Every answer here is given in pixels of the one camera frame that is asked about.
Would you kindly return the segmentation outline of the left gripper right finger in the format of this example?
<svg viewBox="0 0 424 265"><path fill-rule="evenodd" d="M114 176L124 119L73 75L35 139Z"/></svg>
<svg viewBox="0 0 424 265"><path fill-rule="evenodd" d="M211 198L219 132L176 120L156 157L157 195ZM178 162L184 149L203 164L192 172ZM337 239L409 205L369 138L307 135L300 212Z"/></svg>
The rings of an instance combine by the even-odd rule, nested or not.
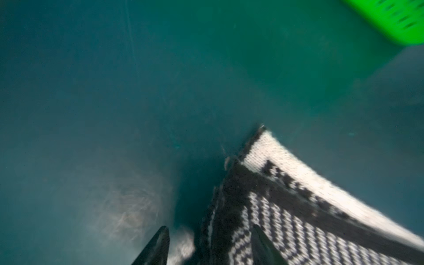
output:
<svg viewBox="0 0 424 265"><path fill-rule="evenodd" d="M273 242L256 224L252 227L251 249L254 265L288 265Z"/></svg>

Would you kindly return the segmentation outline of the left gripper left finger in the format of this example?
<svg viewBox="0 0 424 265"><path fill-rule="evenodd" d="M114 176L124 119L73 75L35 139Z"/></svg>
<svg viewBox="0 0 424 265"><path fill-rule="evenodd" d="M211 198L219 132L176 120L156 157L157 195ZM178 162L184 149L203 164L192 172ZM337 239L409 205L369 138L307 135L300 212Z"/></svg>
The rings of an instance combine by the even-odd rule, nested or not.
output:
<svg viewBox="0 0 424 265"><path fill-rule="evenodd" d="M132 265L167 265L169 247L169 229L161 226Z"/></svg>

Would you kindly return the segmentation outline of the black white patterned scarf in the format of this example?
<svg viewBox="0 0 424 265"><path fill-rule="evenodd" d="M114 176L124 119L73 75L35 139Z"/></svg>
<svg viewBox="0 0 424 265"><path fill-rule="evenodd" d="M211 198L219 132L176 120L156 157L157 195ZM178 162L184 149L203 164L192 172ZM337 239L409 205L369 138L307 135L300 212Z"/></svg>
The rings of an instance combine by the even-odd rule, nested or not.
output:
<svg viewBox="0 0 424 265"><path fill-rule="evenodd" d="M214 190L202 265L252 265L258 225L289 265L421 265L424 241L317 174L260 127Z"/></svg>

